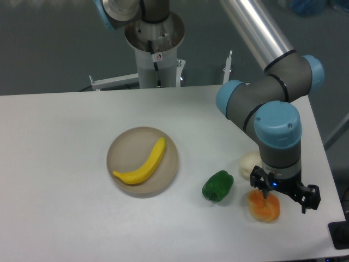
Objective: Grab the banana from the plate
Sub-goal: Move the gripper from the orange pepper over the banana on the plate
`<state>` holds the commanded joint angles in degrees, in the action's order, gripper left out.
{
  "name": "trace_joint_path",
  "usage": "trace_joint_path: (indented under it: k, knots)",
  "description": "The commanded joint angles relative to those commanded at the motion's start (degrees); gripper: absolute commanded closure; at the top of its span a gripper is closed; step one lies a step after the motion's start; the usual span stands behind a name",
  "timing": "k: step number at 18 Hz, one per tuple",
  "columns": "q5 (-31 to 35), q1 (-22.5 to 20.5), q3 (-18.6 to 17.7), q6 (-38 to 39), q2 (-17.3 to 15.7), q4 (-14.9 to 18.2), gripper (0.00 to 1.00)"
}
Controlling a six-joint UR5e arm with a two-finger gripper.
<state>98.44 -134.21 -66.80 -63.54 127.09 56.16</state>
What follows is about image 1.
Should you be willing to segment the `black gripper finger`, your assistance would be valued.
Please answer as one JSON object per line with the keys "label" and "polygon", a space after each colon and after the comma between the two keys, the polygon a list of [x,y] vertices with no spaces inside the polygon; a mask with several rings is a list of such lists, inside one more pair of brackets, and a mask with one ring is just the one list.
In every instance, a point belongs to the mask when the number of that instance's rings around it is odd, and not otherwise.
{"label": "black gripper finger", "polygon": [[264,199],[267,199],[269,192],[274,190],[274,173],[265,172],[263,168],[254,166],[250,174],[250,185],[262,192]]}
{"label": "black gripper finger", "polygon": [[320,188],[317,185],[299,184],[290,193],[290,198],[301,205],[302,214],[307,210],[317,210],[320,204]]}

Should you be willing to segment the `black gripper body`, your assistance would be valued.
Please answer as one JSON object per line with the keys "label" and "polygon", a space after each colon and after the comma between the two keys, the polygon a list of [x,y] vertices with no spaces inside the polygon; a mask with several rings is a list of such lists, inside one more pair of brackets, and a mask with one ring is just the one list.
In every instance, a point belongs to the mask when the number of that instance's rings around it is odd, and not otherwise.
{"label": "black gripper body", "polygon": [[299,194],[302,184],[302,170],[299,169],[291,176],[285,177],[285,174],[277,174],[276,172],[266,172],[267,188],[263,190],[264,194],[270,191],[277,191],[282,194]]}

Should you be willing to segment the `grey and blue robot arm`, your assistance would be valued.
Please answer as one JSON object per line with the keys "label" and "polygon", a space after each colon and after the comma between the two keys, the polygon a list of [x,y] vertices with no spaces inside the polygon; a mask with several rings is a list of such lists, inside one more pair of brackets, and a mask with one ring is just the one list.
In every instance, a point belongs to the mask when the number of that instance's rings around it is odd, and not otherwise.
{"label": "grey and blue robot arm", "polygon": [[[184,38],[181,18],[169,1],[96,1],[107,28],[124,27],[136,52],[141,88],[175,87],[176,48]],[[253,168],[250,183],[266,197],[277,191],[300,203],[303,211],[316,210],[320,189],[301,181],[302,124],[292,102],[321,86],[324,69],[319,60],[297,54],[260,1],[222,1],[221,5],[264,77],[246,84],[225,80],[216,95],[221,113],[259,147],[262,166]]]}

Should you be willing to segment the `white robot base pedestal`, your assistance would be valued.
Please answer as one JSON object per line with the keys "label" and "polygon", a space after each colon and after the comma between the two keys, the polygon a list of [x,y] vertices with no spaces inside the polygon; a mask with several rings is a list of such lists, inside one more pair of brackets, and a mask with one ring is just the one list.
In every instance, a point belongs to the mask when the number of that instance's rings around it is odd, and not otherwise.
{"label": "white robot base pedestal", "polygon": [[177,49],[184,39],[182,19],[170,12],[160,23],[137,20],[125,27],[125,37],[134,49],[139,87],[175,87]]}

